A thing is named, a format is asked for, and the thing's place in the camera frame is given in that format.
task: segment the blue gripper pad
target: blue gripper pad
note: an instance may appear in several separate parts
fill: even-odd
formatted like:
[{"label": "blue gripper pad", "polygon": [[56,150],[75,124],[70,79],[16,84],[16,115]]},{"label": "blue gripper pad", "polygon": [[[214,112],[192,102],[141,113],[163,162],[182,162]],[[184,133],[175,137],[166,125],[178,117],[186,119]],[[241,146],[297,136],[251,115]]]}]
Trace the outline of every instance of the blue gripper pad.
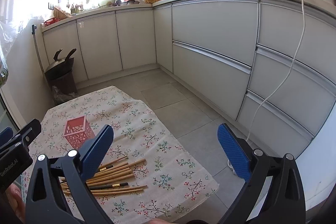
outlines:
[{"label": "blue gripper pad", "polygon": [[221,124],[218,127],[217,137],[238,177],[243,178],[247,182],[251,177],[251,171],[246,154],[225,125]]},{"label": "blue gripper pad", "polygon": [[86,181],[95,175],[101,161],[113,142],[113,137],[113,128],[106,124],[95,138],[85,141],[78,150],[82,163],[80,174],[82,181]]},{"label": "blue gripper pad", "polygon": [[13,130],[10,127],[5,128],[0,133],[0,146],[5,145],[13,137]]}]

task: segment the floor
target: floor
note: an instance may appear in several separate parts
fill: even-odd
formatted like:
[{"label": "floor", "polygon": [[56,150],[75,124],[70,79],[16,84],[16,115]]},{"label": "floor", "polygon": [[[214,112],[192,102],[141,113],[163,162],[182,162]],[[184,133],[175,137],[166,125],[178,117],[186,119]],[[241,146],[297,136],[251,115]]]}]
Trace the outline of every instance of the floor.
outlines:
[{"label": "floor", "polygon": [[[201,219],[209,224],[217,223],[244,185],[244,180],[227,167],[227,157],[217,140],[218,126],[228,122],[161,69],[124,76],[78,92],[84,95],[111,85],[134,99],[144,101],[154,110],[184,148],[220,184],[215,195],[176,223],[185,224],[193,219]],[[228,124],[238,137],[245,138],[238,129]],[[251,141],[248,143],[253,149],[257,147]]]}]

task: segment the chopstick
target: chopstick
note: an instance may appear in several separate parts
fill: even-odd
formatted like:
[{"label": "chopstick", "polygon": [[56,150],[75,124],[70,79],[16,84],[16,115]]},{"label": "chopstick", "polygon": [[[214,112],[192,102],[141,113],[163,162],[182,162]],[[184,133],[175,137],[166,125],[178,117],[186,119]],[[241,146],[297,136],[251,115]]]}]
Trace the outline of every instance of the chopstick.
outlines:
[{"label": "chopstick", "polygon": [[114,164],[115,162],[120,161],[120,160],[125,159],[125,158],[127,158],[127,155],[126,155],[126,156],[123,156],[123,157],[121,157],[121,158],[118,158],[118,159],[116,159],[116,160],[113,160],[113,161],[111,161],[111,162],[109,162],[109,163],[107,163],[107,164],[101,165],[101,166],[98,167],[97,172],[104,171],[104,170],[107,169],[107,168],[111,168],[111,167],[113,167],[113,164]]},{"label": "chopstick", "polygon": [[111,165],[110,167],[113,167],[113,164],[114,164],[114,163],[116,163],[116,162],[118,162],[118,161],[120,161],[120,160],[122,160],[122,159],[125,159],[125,158],[127,158],[127,157],[128,157],[128,156],[126,155],[126,156],[123,156],[123,157],[118,158],[118,159],[116,159],[116,160],[113,160],[113,161],[111,161],[111,162],[109,162],[109,163],[107,163],[107,164],[101,165],[101,166],[98,167],[97,172],[104,171],[105,169],[107,169],[107,168],[105,168],[105,167],[107,167],[107,166],[109,166],[109,165]]},{"label": "chopstick", "polygon": [[[140,192],[140,191],[143,191],[143,189],[135,189],[135,190],[128,190],[128,191],[113,192],[113,193],[99,192],[99,193],[92,193],[92,195],[95,195],[95,196],[97,195],[122,195],[122,194],[128,194],[128,193],[134,193],[134,192]],[[63,193],[66,195],[71,195],[70,192],[64,191]]]},{"label": "chopstick", "polygon": [[137,161],[135,161],[135,162],[133,162],[133,163],[131,163],[131,164],[118,165],[118,166],[115,166],[115,167],[106,169],[106,170],[104,170],[104,171],[97,172],[97,173],[93,176],[93,178],[100,177],[102,174],[105,174],[106,172],[110,172],[110,171],[112,171],[112,170],[115,170],[115,169],[117,169],[117,168],[120,168],[120,167],[122,167],[122,166],[124,166],[124,167],[131,167],[131,166],[134,166],[134,165],[139,164],[139,163],[141,163],[141,162],[143,162],[143,161],[145,161],[145,160],[146,160],[146,159],[143,158],[143,159],[141,159],[141,160],[137,160]]},{"label": "chopstick", "polygon": [[122,186],[128,186],[128,182],[110,184],[110,185],[105,185],[105,186],[91,186],[89,188],[90,190],[101,190],[101,189],[111,189],[111,188],[122,187]]},{"label": "chopstick", "polygon": [[[112,174],[109,174],[109,175],[106,175],[106,176],[103,176],[103,177],[99,177],[99,178],[95,178],[95,179],[94,178],[88,179],[86,181],[86,184],[89,184],[89,183],[92,183],[92,182],[104,181],[104,180],[117,178],[117,177],[122,177],[123,175],[127,175],[127,174],[130,174],[130,173],[132,173],[132,170],[130,168],[125,168],[125,169],[116,171]],[[61,184],[61,187],[67,187],[67,186],[68,186],[68,184],[66,182]]]},{"label": "chopstick", "polygon": [[[110,182],[115,182],[115,181],[119,181],[119,180],[124,180],[124,179],[128,179],[128,178],[132,178],[134,177],[134,174],[130,174],[130,175],[126,175],[126,176],[122,176],[122,177],[117,177],[114,179],[110,179],[110,180],[106,180],[106,181],[101,181],[101,182],[95,182],[95,183],[91,183],[90,186],[96,186],[96,185],[104,185]],[[68,186],[62,186],[62,189],[68,189]]]}]

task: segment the plastic bag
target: plastic bag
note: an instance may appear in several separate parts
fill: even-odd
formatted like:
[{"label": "plastic bag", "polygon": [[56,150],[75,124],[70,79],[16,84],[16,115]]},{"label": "plastic bag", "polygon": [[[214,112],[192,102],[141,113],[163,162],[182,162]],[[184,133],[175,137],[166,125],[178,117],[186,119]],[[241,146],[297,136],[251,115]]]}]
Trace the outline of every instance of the plastic bag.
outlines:
[{"label": "plastic bag", "polygon": [[56,101],[55,103],[57,103],[58,105],[63,104],[67,101],[70,101],[78,97],[78,94],[75,94],[75,93],[69,93],[69,94],[62,93],[59,90],[59,88],[54,85],[52,86],[52,95]]},{"label": "plastic bag", "polygon": [[0,21],[0,88],[8,79],[7,55],[22,30],[22,24],[15,25],[13,22],[6,24]]}]

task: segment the wok handle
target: wok handle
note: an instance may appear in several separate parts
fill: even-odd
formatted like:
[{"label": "wok handle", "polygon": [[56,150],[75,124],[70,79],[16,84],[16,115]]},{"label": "wok handle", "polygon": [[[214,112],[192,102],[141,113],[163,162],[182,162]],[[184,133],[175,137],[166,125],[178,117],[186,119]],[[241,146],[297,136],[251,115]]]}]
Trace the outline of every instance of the wok handle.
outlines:
[{"label": "wok handle", "polygon": [[77,50],[76,48],[73,48],[73,49],[68,53],[67,57],[65,58],[65,61],[66,61],[66,62],[70,59],[70,57],[75,53],[76,50]]},{"label": "wok handle", "polygon": [[60,53],[61,51],[63,51],[63,49],[59,49],[59,50],[55,53],[55,55],[54,55],[54,60],[55,60],[55,61],[58,60],[58,55],[59,55],[59,53]]}]

